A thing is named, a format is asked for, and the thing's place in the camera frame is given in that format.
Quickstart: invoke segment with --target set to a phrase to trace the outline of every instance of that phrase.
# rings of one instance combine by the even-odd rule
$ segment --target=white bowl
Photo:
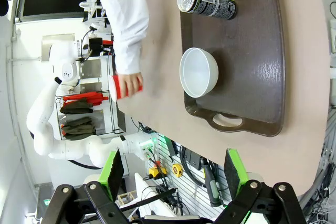
[[[209,93],[218,80],[214,57],[201,48],[189,48],[180,63],[180,81],[184,91],[193,98]]]

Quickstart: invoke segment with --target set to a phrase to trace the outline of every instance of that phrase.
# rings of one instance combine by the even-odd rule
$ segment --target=hand
[[[128,97],[133,96],[139,89],[139,83],[142,86],[142,75],[141,73],[134,74],[119,74],[119,85],[121,91],[121,98],[126,97],[128,91]]]

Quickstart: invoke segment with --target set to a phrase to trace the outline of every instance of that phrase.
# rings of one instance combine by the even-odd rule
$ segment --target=red cup
[[[142,90],[142,86],[140,85],[140,81],[138,80],[139,88],[137,92]],[[121,91],[118,76],[109,76],[109,90],[111,99],[116,102],[121,99]]]

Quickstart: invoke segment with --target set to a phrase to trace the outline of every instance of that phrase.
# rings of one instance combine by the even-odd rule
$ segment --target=tray handle
[[[241,124],[240,125],[237,125],[237,126],[222,126],[222,125],[219,125],[217,124],[216,122],[214,122],[214,117],[216,115],[222,115],[226,118],[229,118],[229,119],[241,119]],[[214,112],[214,113],[211,113],[211,114],[208,114],[207,117],[205,118],[205,120],[208,122],[208,124],[218,130],[218,131],[222,131],[222,132],[237,132],[237,131],[242,131],[242,130],[245,130],[245,123],[246,123],[246,119],[245,118],[240,118],[236,115],[231,115],[231,114],[226,114],[226,113],[219,113],[219,112]]]

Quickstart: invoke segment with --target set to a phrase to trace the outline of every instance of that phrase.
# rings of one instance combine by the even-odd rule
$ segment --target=can label
[[[188,13],[196,13],[208,17],[232,19],[237,11],[234,0],[195,0]]]

